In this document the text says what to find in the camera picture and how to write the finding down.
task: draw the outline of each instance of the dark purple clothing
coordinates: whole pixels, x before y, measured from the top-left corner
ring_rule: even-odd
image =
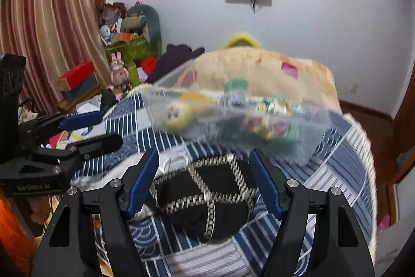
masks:
[[[150,73],[146,80],[146,83],[153,84],[162,76],[174,70],[176,67],[185,63],[190,59],[195,59],[205,52],[203,47],[200,47],[194,51],[187,45],[171,45],[168,44],[166,53],[157,59],[156,66],[153,72]]]

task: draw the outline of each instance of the rabbit doll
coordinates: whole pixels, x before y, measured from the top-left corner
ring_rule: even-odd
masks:
[[[130,83],[130,77],[124,62],[121,60],[121,52],[111,55],[111,81],[115,87],[121,86],[123,83]]]

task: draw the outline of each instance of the transparent plastic bin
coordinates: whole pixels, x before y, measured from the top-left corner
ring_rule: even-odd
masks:
[[[300,72],[195,59],[154,86],[142,95],[154,130],[192,141],[305,165],[330,126],[318,87]]]

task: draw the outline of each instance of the striped curtain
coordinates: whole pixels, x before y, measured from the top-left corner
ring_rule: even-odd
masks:
[[[57,79],[92,60],[98,81],[110,82],[101,43],[99,9],[105,0],[1,0],[0,53],[27,57],[21,98],[38,110],[57,111],[62,99]]]

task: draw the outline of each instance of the wall outlet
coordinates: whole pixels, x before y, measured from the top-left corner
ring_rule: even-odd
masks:
[[[350,87],[350,92],[356,94],[358,88],[359,88],[358,84],[352,84]]]

